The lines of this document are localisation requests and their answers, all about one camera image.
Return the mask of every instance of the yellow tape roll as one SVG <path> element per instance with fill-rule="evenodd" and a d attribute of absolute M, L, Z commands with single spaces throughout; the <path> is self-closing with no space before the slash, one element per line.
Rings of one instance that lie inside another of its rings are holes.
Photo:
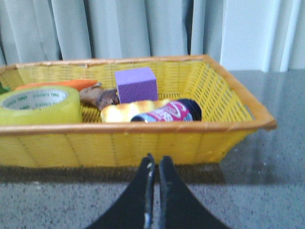
<path fill-rule="evenodd" d="M 66 86 L 40 86 L 0 96 L 0 125 L 80 123 L 79 92 Z"/>

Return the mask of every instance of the gray countertop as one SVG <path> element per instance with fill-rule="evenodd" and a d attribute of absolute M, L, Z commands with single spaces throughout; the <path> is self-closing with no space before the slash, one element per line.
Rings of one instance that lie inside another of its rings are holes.
<path fill-rule="evenodd" d="M 218 165 L 178 166 L 198 200 L 233 229 L 305 228 L 305 71 L 233 72 L 278 122 Z M 136 168 L 0 168 L 0 229 L 84 228 L 124 191 Z M 154 223 L 160 212 L 154 190 Z"/>

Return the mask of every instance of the orange object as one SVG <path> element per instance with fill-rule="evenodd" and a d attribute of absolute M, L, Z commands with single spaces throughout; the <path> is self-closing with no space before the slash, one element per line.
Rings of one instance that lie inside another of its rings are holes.
<path fill-rule="evenodd" d="M 45 83 L 29 83 L 18 86 L 15 90 L 21 90 L 31 87 L 37 86 L 52 86 L 52 85 L 61 85 L 61 86 L 68 86 L 77 89 L 78 91 L 93 86 L 97 83 L 97 80 L 69 80 L 69 81 L 61 81 L 61 82 L 45 82 Z"/>

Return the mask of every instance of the purple foam block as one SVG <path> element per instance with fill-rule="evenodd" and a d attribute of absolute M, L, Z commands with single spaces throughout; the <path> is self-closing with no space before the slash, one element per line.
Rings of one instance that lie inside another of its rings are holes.
<path fill-rule="evenodd" d="M 148 67 L 115 72 L 120 103 L 157 100 L 156 77 Z"/>

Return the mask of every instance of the tape core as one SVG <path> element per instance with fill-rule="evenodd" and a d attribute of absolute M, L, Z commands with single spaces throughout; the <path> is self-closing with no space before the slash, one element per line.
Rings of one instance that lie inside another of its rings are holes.
<path fill-rule="evenodd" d="M 8 110 L 35 110 L 64 101 L 68 94 L 58 89 L 39 89 L 22 92 L 6 98 L 1 106 Z"/>

